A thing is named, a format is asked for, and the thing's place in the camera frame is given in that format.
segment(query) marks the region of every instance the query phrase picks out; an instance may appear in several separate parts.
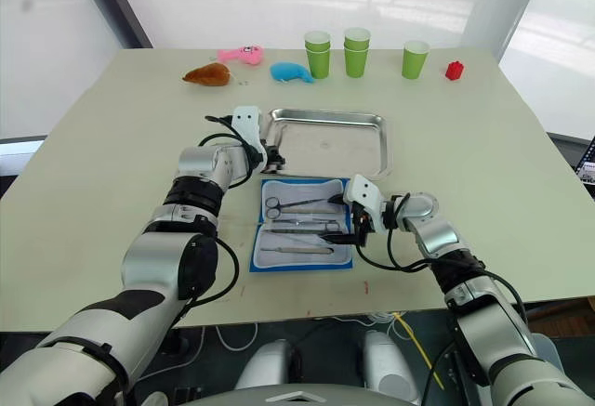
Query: blue toy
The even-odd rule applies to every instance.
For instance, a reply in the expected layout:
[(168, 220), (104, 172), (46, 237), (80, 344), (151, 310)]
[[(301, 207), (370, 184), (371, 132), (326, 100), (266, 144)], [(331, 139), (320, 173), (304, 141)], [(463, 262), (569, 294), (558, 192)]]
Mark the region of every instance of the blue toy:
[(313, 83), (310, 72), (303, 65), (293, 62), (277, 62), (271, 65), (272, 79), (277, 81), (289, 81), (290, 79), (300, 78), (306, 83)]

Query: table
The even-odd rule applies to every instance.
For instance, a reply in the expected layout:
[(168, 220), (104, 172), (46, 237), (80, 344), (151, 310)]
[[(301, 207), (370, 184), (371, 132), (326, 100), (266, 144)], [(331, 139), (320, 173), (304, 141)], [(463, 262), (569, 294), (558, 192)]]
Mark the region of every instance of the table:
[[(278, 60), (306, 63), (298, 50), (268, 50), (258, 67), (233, 63), (225, 87), (180, 77), (206, 64), (208, 50), (123, 50), (74, 104), (0, 205), (0, 308), (3, 331), (46, 331), (90, 303), (117, 294), (127, 247), (161, 204), (183, 148), (218, 126), (206, 114), (237, 105), (363, 111), (390, 126), (393, 170), (386, 196), (434, 194), (473, 252), (525, 301), (595, 294), (595, 205), (529, 108), (485, 51), (430, 52), (420, 79), (400, 76), (402, 51), (370, 52), (362, 79), (344, 73), (333, 51), (329, 78), (274, 82)], [(455, 59), (462, 79), (443, 74)], [(430, 271), (394, 274), (355, 257), (345, 271), (247, 271), (258, 217), (260, 176), (224, 198), (220, 237), (242, 274), (218, 302), (182, 325), (277, 321), (369, 311), (443, 308)], [(385, 236), (365, 251), (387, 262)], [(420, 257), (413, 236), (397, 232), (396, 256)], [(217, 282), (231, 277), (221, 251)]]

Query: black cable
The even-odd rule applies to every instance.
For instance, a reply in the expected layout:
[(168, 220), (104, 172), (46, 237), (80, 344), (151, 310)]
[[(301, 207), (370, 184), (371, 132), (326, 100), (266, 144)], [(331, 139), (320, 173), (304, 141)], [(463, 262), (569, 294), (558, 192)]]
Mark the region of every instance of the black cable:
[(233, 138), (233, 139), (237, 139), (238, 141), (240, 141), (240, 139), (235, 136), (234, 134), (213, 134), (213, 135), (209, 135), (208, 137), (204, 137), (200, 143), (198, 143), (198, 146), (204, 146), (208, 141), (210, 141), (211, 139), (215, 139), (215, 138)]
[(504, 279), (502, 276), (499, 276), (499, 275), (493, 273), (492, 271), (488, 271), (487, 269), (481, 269), (480, 273), (500, 282), (502, 285), (504, 285), (509, 290), (509, 292), (512, 294), (512, 297), (514, 297), (514, 300), (517, 302), (517, 308), (519, 309), (519, 316), (522, 318), (523, 322), (525, 324), (527, 324), (527, 326), (528, 326), (529, 320), (527, 318), (527, 310), (524, 307), (524, 303), (522, 302), (521, 296), (514, 289), (512, 284), (510, 282), (508, 282), (506, 279)]
[(203, 299), (198, 299), (196, 301), (192, 301), (190, 303), (190, 308), (202, 306), (204, 304), (213, 302), (213, 301), (219, 299), (220, 297), (226, 295), (233, 288), (233, 286), (238, 282), (238, 278), (240, 277), (240, 262), (238, 261), (238, 256), (233, 252), (231, 247), (228, 244), (226, 244), (224, 241), (222, 241), (219, 237), (215, 238), (215, 242), (217, 242), (219, 245), (221, 245), (221, 247), (223, 247), (225, 249), (225, 251), (227, 251), (228, 254), (230, 255), (231, 260), (233, 261), (233, 278), (231, 278), (231, 282), (227, 285), (227, 287), (225, 287), (220, 292), (218, 292), (212, 296), (205, 297)]
[(459, 359), (456, 357), (456, 354), (453, 355), (453, 358), (450, 358), (450, 366), (453, 369), (453, 376), (456, 381), (456, 385), (458, 386), (458, 395), (460, 397), (459, 401), (461, 405), (471, 405), (471, 400), (469, 399), (469, 392), (468, 387), (466, 386), (465, 381), (463, 380), (463, 374), (461, 370), (461, 365), (459, 363)]
[[(394, 224), (397, 224), (397, 217), (399, 216), (399, 213), (401, 212), (401, 209), (404, 207), (405, 203), (409, 200), (409, 197), (411, 197), (411, 192), (407, 192), (403, 199), (401, 200), (401, 203), (399, 203), (399, 206), (397, 206), (397, 209), (395, 209), (394, 211)], [(394, 258), (394, 255), (392, 255), (392, 249), (390, 247), (390, 243), (392, 242), (392, 232), (394, 231), (393, 228), (389, 229), (389, 239), (387, 240), (387, 244), (388, 246), (388, 251), (389, 251), (389, 259), (390, 262), (392, 262), (392, 265), (394, 265), (395, 268), (398, 269), (402, 269), (402, 267), (397, 264), (396, 259)]]
[(218, 292), (212, 296), (205, 297), (203, 299), (196, 299), (196, 297), (193, 297), (184, 306), (184, 308), (181, 310), (181, 312), (178, 314), (178, 316), (174, 319), (174, 322), (172, 323), (172, 327), (174, 325), (176, 325), (179, 322), (179, 320), (181, 320), (184, 316), (186, 316), (186, 313), (188, 313), (191, 309), (198, 307), (198, 306), (202, 306), (209, 302), (215, 301), (215, 300), (219, 299), (220, 297), (226, 295), (233, 288), (233, 286), (238, 282), (238, 278), (240, 277), (240, 262), (238, 261), (238, 256), (233, 252), (231, 247), (228, 244), (226, 244), (224, 241), (222, 241), (219, 237), (215, 238), (215, 242), (217, 242), (219, 245), (221, 245), (221, 247), (224, 248), (225, 251), (227, 251), (231, 257), (231, 261), (233, 262), (233, 277), (231, 278), (231, 282), (223, 290), (221, 290), (220, 292)]
[(356, 243), (355, 244), (355, 250), (357, 251), (357, 254), (360, 255), (360, 257), (362, 258), (362, 260), (368, 264), (370, 264), (372, 267), (376, 267), (376, 268), (380, 268), (380, 269), (387, 269), (388, 271), (398, 271), (398, 268), (395, 267), (389, 267), (387, 265), (382, 265), (382, 264), (378, 264), (377, 262), (374, 262), (373, 260), (369, 259), (368, 257), (366, 257), (364, 255), (364, 253), (362, 252), (362, 249), (360, 248), (360, 244)]
[(434, 360), (434, 362), (431, 365), (431, 369), (430, 369), (430, 373), (428, 373), (428, 378), (426, 378), (426, 386), (424, 387), (424, 394), (421, 396), (421, 406), (425, 406), (426, 401), (428, 400), (428, 394), (430, 393), (430, 386), (431, 386), (431, 379), (434, 376), (434, 373), (436, 372), (436, 366), (438, 366), (438, 363), (442, 360), (442, 358), (444, 358), (444, 356), (450, 352), (451, 350), (453, 350), (455, 348), (455, 343), (451, 342), (448, 343), (438, 354), (438, 356), (436, 357), (436, 359)]
[[(403, 197), (401, 204), (399, 204), (399, 207), (395, 210), (395, 214), (394, 214), (394, 223), (395, 224), (397, 222), (397, 215), (399, 215), (401, 208), (403, 207), (404, 203), (409, 199), (410, 195), (411, 194), (409, 192), (407, 192), (407, 194)], [(392, 232), (393, 232), (393, 228), (391, 228), (389, 230), (389, 237), (387, 239), (387, 252), (389, 254), (390, 262), (392, 262), (394, 267), (397, 268), (399, 271), (403, 271), (405, 273), (415, 273), (415, 272), (421, 271), (422, 269), (426, 268), (429, 265), (435, 265), (435, 264), (439, 264), (439, 265), (447, 264), (447, 265), (453, 265), (453, 266), (460, 267), (460, 268), (468, 268), (469, 267), (468, 264), (465, 264), (463, 262), (457, 262), (455, 260), (450, 260), (450, 259), (444, 259), (441, 261), (438, 261), (436, 259), (419, 259), (418, 261), (414, 262), (413, 264), (402, 267), (399, 265), (397, 260), (394, 258), (394, 255), (392, 254), (392, 245), (391, 245)], [(371, 262), (368, 262), (368, 263), (370, 263), (371, 265), (374, 265), (375, 267), (380, 268), (378, 266), (379, 264), (371, 263)], [(488, 276), (488, 277), (500, 282), (502, 285), (504, 285), (510, 291), (510, 293), (514, 297), (514, 300), (517, 303), (518, 310), (519, 310), (519, 316), (521, 316), (521, 318), (525, 324), (529, 325), (529, 321), (527, 319), (527, 312), (525, 310), (524, 303), (522, 302), (521, 296), (515, 290), (515, 288), (512, 286), (512, 284), (510, 282), (508, 282), (506, 279), (504, 279), (500, 275), (495, 274), (491, 271), (488, 271), (487, 269), (484, 269), (484, 268), (476, 268), (474, 271), (481, 273), (484, 276)]]
[(313, 326), (311, 329), (309, 329), (304, 335), (302, 335), (299, 339), (294, 341), (292, 344), (294, 347), (297, 347), (298, 344), (301, 344), (302, 342), (306, 341), (308, 338), (310, 338), (316, 332), (320, 332), (324, 329), (332, 329), (332, 328), (338, 327), (340, 324), (343, 324), (343, 323), (344, 322), (339, 322), (339, 321), (332, 321), (332, 322), (325, 321), (325, 322), (322, 322), (321, 324), (317, 324), (317, 325)]
[[(223, 120), (222, 118), (218, 118), (217, 116), (207, 115), (205, 117), (205, 119), (212, 123), (219, 123), (219, 124), (227, 127), (228, 129), (230, 129), (234, 134), (234, 136), (231, 136), (231, 138), (237, 139), (238, 141), (240, 141), (240, 144), (242, 144), (242, 148), (244, 148), (246, 160), (248, 161), (248, 169), (246, 171), (245, 178), (242, 181), (239, 181), (238, 183), (234, 183), (234, 184), (230, 185), (230, 190), (233, 188), (237, 188), (240, 185), (243, 185), (246, 181), (248, 181), (250, 179), (250, 177), (252, 177), (252, 160), (250, 159), (250, 157), (252, 156), (252, 149), (251, 149), (252, 147), (246, 142), (245, 139), (242, 138), (242, 136), (239, 134), (239, 132), (237, 130), (235, 130), (231, 124), (229, 124), (227, 121)], [(229, 134), (209, 135), (208, 137), (206, 137), (199, 143), (199, 146), (204, 146), (204, 143), (206, 143), (209, 139), (220, 138), (220, 137), (229, 138), (228, 135)]]
[(136, 389), (134, 387), (132, 387), (132, 389), (130, 389), (128, 391), (128, 393), (125, 395), (124, 397), (124, 405), (125, 406), (137, 406), (137, 393), (136, 393)]

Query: scissors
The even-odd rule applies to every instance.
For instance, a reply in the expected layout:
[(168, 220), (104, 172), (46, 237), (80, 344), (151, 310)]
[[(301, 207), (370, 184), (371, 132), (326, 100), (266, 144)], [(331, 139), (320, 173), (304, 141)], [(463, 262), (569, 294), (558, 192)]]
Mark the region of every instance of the scissors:
[(310, 200), (303, 200), (301, 202), (281, 204), (281, 201), (277, 197), (269, 197), (267, 200), (264, 201), (264, 204), (268, 208), (267, 212), (266, 212), (267, 218), (279, 218), (281, 216), (281, 210), (283, 208), (288, 208), (289, 206), (299, 206), (301, 204), (324, 202), (326, 200), (327, 199), (310, 199)]

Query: pink toy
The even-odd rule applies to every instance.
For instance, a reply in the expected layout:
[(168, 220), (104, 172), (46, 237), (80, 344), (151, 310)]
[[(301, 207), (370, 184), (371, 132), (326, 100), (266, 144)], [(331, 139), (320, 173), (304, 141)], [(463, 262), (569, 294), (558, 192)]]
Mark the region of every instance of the pink toy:
[(264, 49), (261, 46), (243, 46), (237, 50), (219, 50), (217, 60), (225, 62), (230, 59), (239, 59), (244, 64), (257, 65), (262, 61)]

